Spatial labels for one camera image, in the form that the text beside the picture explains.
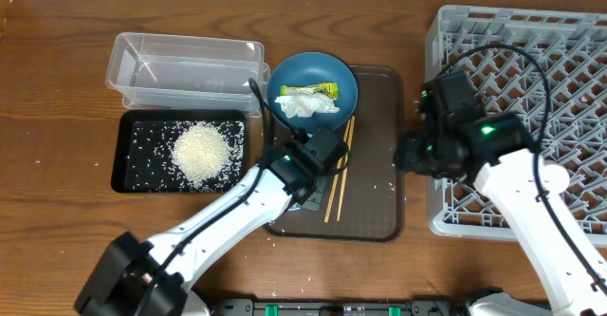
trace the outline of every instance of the yellow wrapper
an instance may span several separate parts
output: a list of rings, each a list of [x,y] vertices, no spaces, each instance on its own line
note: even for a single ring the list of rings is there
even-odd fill
[[[340,95],[340,89],[337,83],[311,84],[306,87],[281,86],[281,95],[294,95],[298,93],[314,94],[322,93],[331,99],[337,99]]]

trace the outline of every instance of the lattice crate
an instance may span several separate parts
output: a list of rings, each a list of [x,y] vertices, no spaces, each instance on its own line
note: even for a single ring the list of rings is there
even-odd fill
[[[597,246],[607,246],[607,15],[445,6],[426,37],[426,81],[477,46],[518,46],[543,67],[553,103],[543,155],[567,168],[563,199]],[[540,75],[507,50],[477,53],[466,70],[488,113],[515,112],[537,137],[545,93]],[[428,181],[428,217],[439,235],[514,240],[499,211],[470,186]]]

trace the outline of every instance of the blue bowl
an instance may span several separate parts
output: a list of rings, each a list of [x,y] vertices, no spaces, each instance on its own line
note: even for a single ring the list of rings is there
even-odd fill
[[[314,113],[312,117],[288,119],[279,103],[274,102],[281,94],[281,86],[307,86],[319,83],[337,83],[340,94],[335,99],[338,113]],[[331,55],[306,52],[293,55],[276,67],[267,83],[267,103],[295,128],[302,127],[313,134],[319,127],[335,130],[344,124],[357,106],[359,88],[350,68]]]

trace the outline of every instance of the green light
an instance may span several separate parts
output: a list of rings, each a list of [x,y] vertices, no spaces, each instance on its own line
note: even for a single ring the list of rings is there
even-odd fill
[[[488,135],[488,134],[490,134],[493,131],[495,131],[495,128],[491,127],[491,126],[483,126],[481,128],[481,132],[483,133],[483,135]]]

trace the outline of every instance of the crumpled tissue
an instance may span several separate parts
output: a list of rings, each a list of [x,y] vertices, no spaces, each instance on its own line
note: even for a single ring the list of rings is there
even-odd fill
[[[314,94],[294,94],[277,97],[275,102],[281,105],[287,118],[312,117],[314,112],[318,113],[337,113],[340,108],[336,107],[333,99],[322,93]]]

